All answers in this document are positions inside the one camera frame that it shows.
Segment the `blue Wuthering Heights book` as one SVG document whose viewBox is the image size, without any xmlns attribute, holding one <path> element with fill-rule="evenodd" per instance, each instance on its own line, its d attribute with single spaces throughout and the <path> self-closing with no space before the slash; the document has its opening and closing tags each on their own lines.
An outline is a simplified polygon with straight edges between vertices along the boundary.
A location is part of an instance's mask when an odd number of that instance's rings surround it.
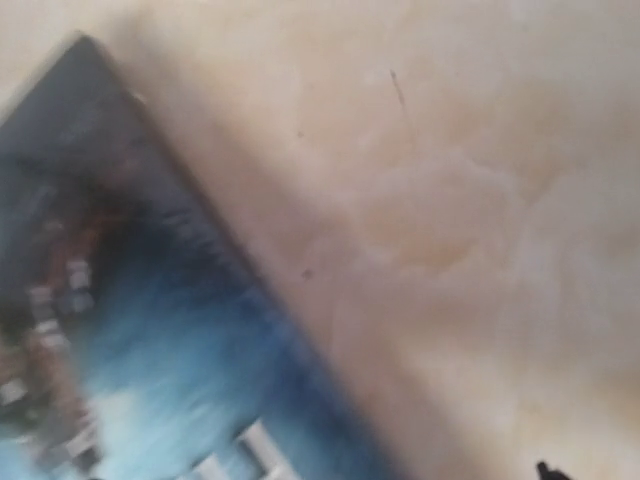
<svg viewBox="0 0 640 480">
<path fill-rule="evenodd" d="M 5 479 L 396 479 L 81 35 L 1 124 Z"/>
</svg>

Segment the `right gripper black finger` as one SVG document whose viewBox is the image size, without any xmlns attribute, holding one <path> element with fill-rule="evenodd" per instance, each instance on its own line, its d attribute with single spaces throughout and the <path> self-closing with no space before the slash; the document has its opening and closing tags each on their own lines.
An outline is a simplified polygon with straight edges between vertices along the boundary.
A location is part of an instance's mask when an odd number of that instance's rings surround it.
<svg viewBox="0 0 640 480">
<path fill-rule="evenodd" d="M 539 461 L 536 464 L 536 471 L 539 480 L 570 480 L 570 477 L 563 471 L 551 468 L 544 461 Z"/>
</svg>

